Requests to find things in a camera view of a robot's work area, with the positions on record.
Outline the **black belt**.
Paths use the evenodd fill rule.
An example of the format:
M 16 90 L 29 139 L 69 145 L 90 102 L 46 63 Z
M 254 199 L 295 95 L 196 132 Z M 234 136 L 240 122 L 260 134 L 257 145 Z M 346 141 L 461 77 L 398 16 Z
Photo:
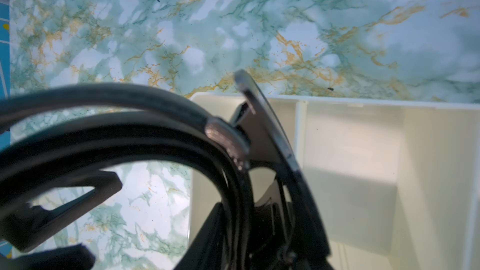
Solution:
M 92 190 L 47 183 L 138 161 L 170 161 L 215 185 L 225 213 L 222 270 L 328 270 L 328 237 L 285 130 L 253 78 L 234 75 L 245 101 L 229 121 L 172 92 L 135 84 L 61 87 L 1 103 L 1 131 L 83 106 L 121 112 L 65 122 L 1 152 L 1 208 L 54 210 Z

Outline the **white compartment storage tray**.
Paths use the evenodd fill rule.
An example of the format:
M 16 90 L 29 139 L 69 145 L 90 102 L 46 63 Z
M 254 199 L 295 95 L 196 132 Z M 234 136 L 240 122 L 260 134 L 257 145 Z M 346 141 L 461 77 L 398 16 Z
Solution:
M 480 267 L 480 107 L 273 96 L 336 270 Z

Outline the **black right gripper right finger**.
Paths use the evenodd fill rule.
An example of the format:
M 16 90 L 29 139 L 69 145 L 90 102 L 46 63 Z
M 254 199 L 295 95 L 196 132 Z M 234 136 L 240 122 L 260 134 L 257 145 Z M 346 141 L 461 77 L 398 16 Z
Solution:
M 218 202 L 175 270 L 221 270 L 225 242 L 225 212 Z

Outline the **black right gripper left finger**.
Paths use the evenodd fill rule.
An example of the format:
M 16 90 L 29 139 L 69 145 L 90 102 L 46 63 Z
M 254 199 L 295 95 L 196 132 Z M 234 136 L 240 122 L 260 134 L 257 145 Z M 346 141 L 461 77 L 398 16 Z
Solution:
M 92 187 L 92 190 L 54 210 L 22 203 L 26 196 L 18 196 L 1 208 L 1 237 L 13 247 L 28 253 L 56 233 L 84 216 L 118 193 L 123 184 L 114 172 L 95 171 L 89 175 L 74 176 L 49 182 L 41 192 L 51 188 Z M 95 256 L 86 246 L 75 245 L 27 254 L 15 259 L 1 258 L 2 270 L 90 270 Z

